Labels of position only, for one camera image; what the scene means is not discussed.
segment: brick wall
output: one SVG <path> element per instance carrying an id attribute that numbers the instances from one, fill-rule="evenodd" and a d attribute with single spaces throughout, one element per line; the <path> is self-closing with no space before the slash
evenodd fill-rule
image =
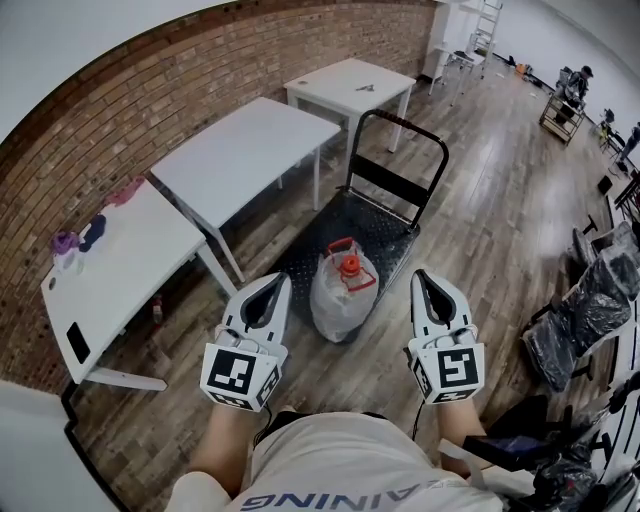
<path id="1" fill-rule="evenodd" d="M 61 392 L 40 282 L 49 242 L 186 138 L 347 57 L 416 76 L 431 0 L 258 0 L 141 34 L 79 71 L 0 145 L 0 378 Z"/>

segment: cart handle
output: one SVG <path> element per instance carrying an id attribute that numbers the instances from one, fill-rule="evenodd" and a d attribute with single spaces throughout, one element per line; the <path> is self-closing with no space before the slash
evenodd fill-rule
<path id="1" fill-rule="evenodd" d="M 347 189 L 351 187 L 351 178 L 353 174 L 351 170 L 351 166 L 354 161 L 354 158 L 357 156 L 356 153 L 358 150 L 358 144 L 360 142 L 360 134 L 362 133 L 362 127 L 364 126 L 365 119 L 369 116 L 378 116 L 378 117 L 381 117 L 382 119 L 386 119 L 387 121 L 391 121 L 394 124 L 400 125 L 403 128 L 406 128 L 407 130 L 414 131 L 422 135 L 423 137 L 426 137 L 427 139 L 434 141 L 436 144 L 440 146 L 440 149 L 442 149 L 442 153 L 443 153 L 442 160 L 440 161 L 440 165 L 438 166 L 438 170 L 436 171 L 436 174 L 433 177 L 433 180 L 431 180 L 431 184 L 429 185 L 429 189 L 427 190 L 424 201 L 420 202 L 420 204 L 414 203 L 416 204 L 416 206 L 418 206 L 418 212 L 416 213 L 415 217 L 413 218 L 413 221 L 411 222 L 410 229 L 414 229 L 418 224 L 418 219 L 420 218 L 420 216 L 422 215 L 422 212 L 427 206 L 429 199 L 431 199 L 433 191 L 438 185 L 438 182 L 440 181 L 442 173 L 444 172 L 445 168 L 447 167 L 447 164 L 449 163 L 449 149 L 447 148 L 447 145 L 444 143 L 444 141 L 440 137 L 438 137 L 437 135 L 434 135 L 431 132 L 428 132 L 423 128 L 420 128 L 419 126 L 416 126 L 415 124 L 407 121 L 406 119 L 402 119 L 401 117 L 398 117 L 394 114 L 390 114 L 389 112 L 385 112 L 384 110 L 380 110 L 377 108 L 372 110 L 367 110 L 360 117 L 360 121 L 358 122 L 358 127 L 356 128 L 356 134 L 353 140 L 353 149 L 351 151 L 351 157 L 349 160 L 349 171 L 347 174 Z"/>

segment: white ceiling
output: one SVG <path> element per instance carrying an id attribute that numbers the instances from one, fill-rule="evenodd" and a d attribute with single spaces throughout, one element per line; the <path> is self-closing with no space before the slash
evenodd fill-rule
<path id="1" fill-rule="evenodd" d="M 0 142 L 40 101 L 128 39 L 232 0 L 0 0 Z"/>

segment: ladder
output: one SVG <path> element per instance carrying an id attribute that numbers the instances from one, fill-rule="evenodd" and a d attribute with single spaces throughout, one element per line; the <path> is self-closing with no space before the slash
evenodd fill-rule
<path id="1" fill-rule="evenodd" d="M 496 42 L 495 35 L 500 21 L 500 13 L 502 12 L 502 0 L 498 0 L 495 5 L 482 0 L 481 9 L 473 9 L 473 12 L 477 12 L 480 16 L 476 29 L 469 38 L 467 53 L 476 52 L 482 54 L 486 52 L 482 63 L 482 78 L 484 78 L 485 69 L 493 57 L 493 47 Z"/>

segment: plastic jug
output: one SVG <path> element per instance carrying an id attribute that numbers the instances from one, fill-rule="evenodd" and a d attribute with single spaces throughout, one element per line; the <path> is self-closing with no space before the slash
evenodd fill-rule
<path id="1" fill-rule="evenodd" d="M 378 296 L 378 272 L 353 238 L 329 244 L 311 283 L 311 313 L 320 334 L 334 343 L 361 325 Z"/>

